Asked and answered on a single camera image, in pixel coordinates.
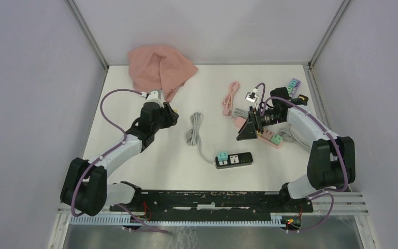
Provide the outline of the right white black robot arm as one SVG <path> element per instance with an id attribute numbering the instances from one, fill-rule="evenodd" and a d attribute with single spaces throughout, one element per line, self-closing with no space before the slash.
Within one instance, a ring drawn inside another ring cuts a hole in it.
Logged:
<path id="1" fill-rule="evenodd" d="M 280 208 L 286 212 L 297 208 L 299 199 L 312 199 L 327 191 L 345 191 L 356 178 L 353 139 L 331 131 L 309 111 L 307 102 L 304 95 L 291 98 L 285 87 L 272 90 L 263 104 L 250 107 L 236 138 L 256 139 L 267 126 L 286 122 L 310 144 L 306 174 L 284 184 L 278 198 Z"/>

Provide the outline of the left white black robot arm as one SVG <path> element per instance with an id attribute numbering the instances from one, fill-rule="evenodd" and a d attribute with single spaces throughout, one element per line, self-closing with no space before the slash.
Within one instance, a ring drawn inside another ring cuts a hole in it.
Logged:
<path id="1" fill-rule="evenodd" d="M 146 102 L 120 141 L 91 159 L 70 162 L 61 190 L 61 202 L 89 216 L 104 207 L 123 204 L 128 210 L 141 207 L 141 188 L 131 183 L 108 184 L 108 177 L 127 160 L 142 153 L 154 141 L 155 134 L 177 124 L 179 115 L 164 102 Z"/>

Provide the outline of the pink power strip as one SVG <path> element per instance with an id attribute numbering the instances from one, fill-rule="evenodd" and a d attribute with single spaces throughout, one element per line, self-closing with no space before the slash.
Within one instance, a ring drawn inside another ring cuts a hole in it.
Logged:
<path id="1" fill-rule="evenodd" d="M 234 120 L 234 123 L 235 126 L 240 129 L 242 128 L 245 121 L 245 118 L 237 117 Z M 269 129 L 265 129 L 263 132 L 256 132 L 256 135 L 258 139 L 275 149 L 280 149 L 283 145 L 283 140 L 280 140 L 280 136 Z"/>

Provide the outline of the teal plug adapter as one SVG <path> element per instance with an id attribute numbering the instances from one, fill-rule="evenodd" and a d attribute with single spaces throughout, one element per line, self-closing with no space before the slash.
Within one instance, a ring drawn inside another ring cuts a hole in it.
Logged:
<path id="1" fill-rule="evenodd" d="M 217 160 L 218 161 L 226 161 L 228 160 L 228 153 L 227 152 L 220 152 L 217 154 Z"/>

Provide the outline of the green plug adapter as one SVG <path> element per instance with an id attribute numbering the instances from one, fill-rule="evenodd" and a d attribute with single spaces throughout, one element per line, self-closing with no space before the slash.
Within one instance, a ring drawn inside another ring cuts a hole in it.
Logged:
<path id="1" fill-rule="evenodd" d="M 280 136 L 280 135 L 278 135 L 278 134 L 274 134 L 274 136 L 271 138 L 270 141 L 271 141 L 273 144 L 279 146 L 279 145 L 282 143 L 283 138 L 282 138 L 282 136 Z"/>

